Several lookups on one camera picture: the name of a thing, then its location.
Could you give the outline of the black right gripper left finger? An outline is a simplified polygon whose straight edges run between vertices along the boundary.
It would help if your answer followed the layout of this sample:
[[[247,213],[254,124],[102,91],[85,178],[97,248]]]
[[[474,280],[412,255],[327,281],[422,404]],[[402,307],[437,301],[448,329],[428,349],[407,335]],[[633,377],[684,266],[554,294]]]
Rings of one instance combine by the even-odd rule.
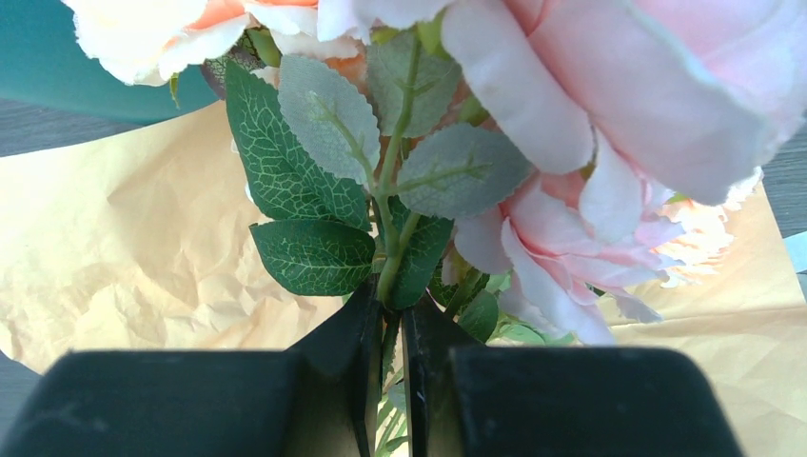
[[[44,375],[5,456],[370,456],[373,281],[285,350],[79,351]]]

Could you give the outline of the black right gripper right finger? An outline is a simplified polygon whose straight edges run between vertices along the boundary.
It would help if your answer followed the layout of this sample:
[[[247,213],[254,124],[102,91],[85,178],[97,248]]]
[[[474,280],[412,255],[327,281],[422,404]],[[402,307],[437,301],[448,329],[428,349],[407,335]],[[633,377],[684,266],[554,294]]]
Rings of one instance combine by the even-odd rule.
[[[403,313],[414,456],[739,456],[697,365],[664,348],[488,347]]]

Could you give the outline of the pink flower bunch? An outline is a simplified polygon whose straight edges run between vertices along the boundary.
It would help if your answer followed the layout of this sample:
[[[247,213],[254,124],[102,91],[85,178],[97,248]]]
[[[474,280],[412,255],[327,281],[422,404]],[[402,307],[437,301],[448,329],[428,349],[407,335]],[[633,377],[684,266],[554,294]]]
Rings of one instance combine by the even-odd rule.
[[[597,305],[674,264],[660,213],[725,202],[803,124],[802,1],[72,1],[128,85],[223,72],[250,231],[287,291],[418,308],[465,288],[607,351]]]

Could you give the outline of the green and peach wrapping paper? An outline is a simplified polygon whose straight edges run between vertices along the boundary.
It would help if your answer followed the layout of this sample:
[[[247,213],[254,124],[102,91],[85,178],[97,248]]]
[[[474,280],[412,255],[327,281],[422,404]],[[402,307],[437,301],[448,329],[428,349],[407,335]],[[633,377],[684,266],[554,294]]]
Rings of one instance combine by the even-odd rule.
[[[1,349],[36,372],[89,348],[287,348],[338,298],[264,271],[225,108],[1,161]],[[729,220],[717,275],[600,304],[618,341],[693,358],[750,456],[806,452],[806,304],[764,187]]]

